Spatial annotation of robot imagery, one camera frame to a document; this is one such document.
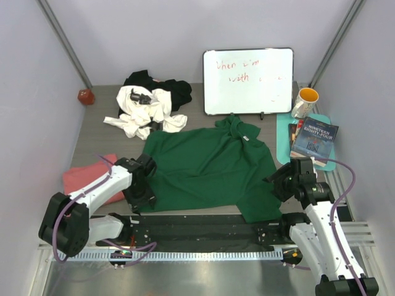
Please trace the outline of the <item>Nineteen Eighty-Four book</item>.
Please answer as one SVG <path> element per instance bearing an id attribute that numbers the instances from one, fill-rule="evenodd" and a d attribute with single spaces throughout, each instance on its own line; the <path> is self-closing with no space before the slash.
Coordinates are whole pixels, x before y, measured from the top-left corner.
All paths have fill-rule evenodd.
<path id="1" fill-rule="evenodd" d="M 339 127 L 305 117 L 291 146 L 291 158 L 313 157 L 315 164 L 326 167 Z"/>

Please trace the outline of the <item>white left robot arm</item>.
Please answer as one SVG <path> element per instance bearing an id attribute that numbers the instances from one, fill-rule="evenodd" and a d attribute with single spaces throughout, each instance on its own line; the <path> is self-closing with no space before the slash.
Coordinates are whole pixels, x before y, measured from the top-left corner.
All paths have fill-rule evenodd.
<path id="1" fill-rule="evenodd" d="M 144 207 L 154 208 L 157 198 L 149 185 L 149 177 L 157 164 L 148 154 L 137 159 L 120 158 L 111 162 L 101 159 L 106 172 L 81 189 L 69 194 L 55 193 L 49 200 L 38 236 L 52 246 L 54 258 L 65 263 L 78 255 L 86 245 L 104 241 L 124 246 L 131 240 L 131 219 L 116 213 L 94 218 L 98 208 L 114 195 L 122 193 L 134 214 Z"/>

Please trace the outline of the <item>white t-shirt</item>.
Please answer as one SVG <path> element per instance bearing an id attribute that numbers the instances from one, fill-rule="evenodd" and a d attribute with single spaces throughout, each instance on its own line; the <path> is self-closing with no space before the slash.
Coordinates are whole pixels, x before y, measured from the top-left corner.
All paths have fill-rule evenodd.
<path id="1" fill-rule="evenodd" d="M 116 96 L 121 110 L 117 118 L 105 117 L 105 124 L 124 131 L 126 137 L 146 140 L 155 131 L 177 133 L 188 122 L 186 115 L 172 115 L 171 92 L 149 91 L 142 86 L 122 86 Z"/>

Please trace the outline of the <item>green t-shirt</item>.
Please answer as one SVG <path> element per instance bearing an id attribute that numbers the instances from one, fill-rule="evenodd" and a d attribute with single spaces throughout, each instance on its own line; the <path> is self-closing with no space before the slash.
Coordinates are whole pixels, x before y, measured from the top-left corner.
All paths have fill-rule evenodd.
<path id="1" fill-rule="evenodd" d="M 157 201 L 142 213 L 197 210 L 234 205 L 247 223 L 277 220 L 281 202 L 264 178 L 277 168 L 261 129 L 236 115 L 211 128 L 178 133 L 156 131 L 143 153 L 157 164 L 148 177 Z"/>

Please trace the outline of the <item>white dry-erase board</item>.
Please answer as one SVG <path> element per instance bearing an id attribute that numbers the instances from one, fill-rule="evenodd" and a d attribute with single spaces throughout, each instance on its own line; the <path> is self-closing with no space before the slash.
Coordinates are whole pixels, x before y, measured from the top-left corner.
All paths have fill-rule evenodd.
<path id="1" fill-rule="evenodd" d="M 207 115 L 291 111 L 294 51 L 290 47 L 210 50 L 203 53 Z"/>

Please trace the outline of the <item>white mug orange inside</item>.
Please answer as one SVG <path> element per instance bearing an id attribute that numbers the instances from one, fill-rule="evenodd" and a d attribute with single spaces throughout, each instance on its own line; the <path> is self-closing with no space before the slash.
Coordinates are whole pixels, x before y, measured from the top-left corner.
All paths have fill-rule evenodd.
<path id="1" fill-rule="evenodd" d="M 299 119 L 307 117 L 318 100 L 319 94 L 316 90 L 312 88 L 301 88 L 291 111 L 291 116 Z"/>

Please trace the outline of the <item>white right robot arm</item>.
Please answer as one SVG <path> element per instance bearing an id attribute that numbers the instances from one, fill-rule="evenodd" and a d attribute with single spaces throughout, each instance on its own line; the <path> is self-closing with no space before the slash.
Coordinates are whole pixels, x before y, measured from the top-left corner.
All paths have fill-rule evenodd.
<path id="1" fill-rule="evenodd" d="M 264 178 L 278 200 L 294 197 L 304 210 L 282 215 L 279 237 L 301 251 L 316 278 L 316 295 L 378 295 L 376 279 L 358 264 L 339 220 L 337 207 L 349 191 L 336 199 L 328 183 L 317 181 L 315 166 L 324 161 L 292 158 Z"/>

